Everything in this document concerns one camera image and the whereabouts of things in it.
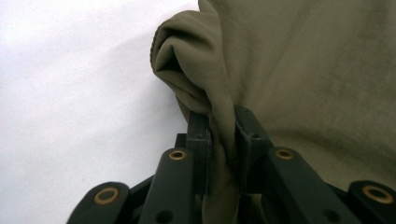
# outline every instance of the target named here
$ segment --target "cloth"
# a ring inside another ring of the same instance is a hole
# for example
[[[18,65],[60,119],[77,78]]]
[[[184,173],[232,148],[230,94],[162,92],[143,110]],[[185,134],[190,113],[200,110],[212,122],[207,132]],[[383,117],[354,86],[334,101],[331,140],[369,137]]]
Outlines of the cloth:
[[[395,4],[200,0],[199,12],[159,27],[154,74],[185,117],[208,115],[215,136],[204,223],[237,222],[233,105],[252,110],[276,146],[299,151],[324,181],[396,188]]]

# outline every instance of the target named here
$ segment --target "garment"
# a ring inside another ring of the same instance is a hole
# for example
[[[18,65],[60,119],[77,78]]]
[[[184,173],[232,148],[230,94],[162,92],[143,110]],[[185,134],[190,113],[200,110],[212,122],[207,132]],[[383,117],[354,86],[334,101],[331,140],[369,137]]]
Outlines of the garment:
[[[185,117],[214,133],[204,223],[236,223],[233,105],[249,108],[275,146],[302,154],[341,189],[396,188],[396,5],[392,1],[199,1],[158,29],[154,74]]]

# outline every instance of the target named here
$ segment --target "fabric fold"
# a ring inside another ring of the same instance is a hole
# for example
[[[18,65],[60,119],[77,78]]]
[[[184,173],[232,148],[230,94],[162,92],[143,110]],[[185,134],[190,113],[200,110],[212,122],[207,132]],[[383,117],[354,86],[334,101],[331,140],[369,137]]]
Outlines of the fabric fold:
[[[210,120],[214,151],[210,193],[203,200],[203,222],[236,223],[239,196],[233,177],[233,100],[218,15],[186,11],[165,21],[154,37],[150,60],[156,76],[175,92],[183,114],[191,110],[206,114]]]

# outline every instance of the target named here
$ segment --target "white background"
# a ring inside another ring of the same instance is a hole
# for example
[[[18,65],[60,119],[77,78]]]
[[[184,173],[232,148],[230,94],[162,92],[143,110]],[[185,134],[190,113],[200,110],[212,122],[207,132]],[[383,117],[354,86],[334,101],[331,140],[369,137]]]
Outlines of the white background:
[[[185,0],[0,2],[0,223],[65,223],[91,188],[153,175],[186,131],[151,71]]]

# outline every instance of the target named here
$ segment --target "brass grommet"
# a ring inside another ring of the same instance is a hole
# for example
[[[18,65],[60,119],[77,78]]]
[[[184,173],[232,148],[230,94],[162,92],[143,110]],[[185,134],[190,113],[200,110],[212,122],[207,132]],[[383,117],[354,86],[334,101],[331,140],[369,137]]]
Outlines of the brass grommet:
[[[186,157],[187,157],[187,152],[182,150],[174,150],[171,153],[169,153],[169,158],[174,161],[181,161]]]
[[[293,153],[286,149],[278,149],[275,154],[283,160],[291,160],[294,157]]]
[[[363,187],[363,193],[370,199],[378,202],[378,203],[393,203],[393,196],[389,194],[387,191],[373,186],[373,185],[366,185]]]
[[[113,193],[113,195],[111,195],[111,197],[107,198],[107,199],[102,199],[101,196],[103,196],[105,193]],[[116,188],[106,188],[106,189],[102,189],[101,191],[99,191],[94,198],[95,203],[97,204],[108,204],[108,203],[112,203],[114,201],[117,200],[117,198],[119,197],[119,190]]]

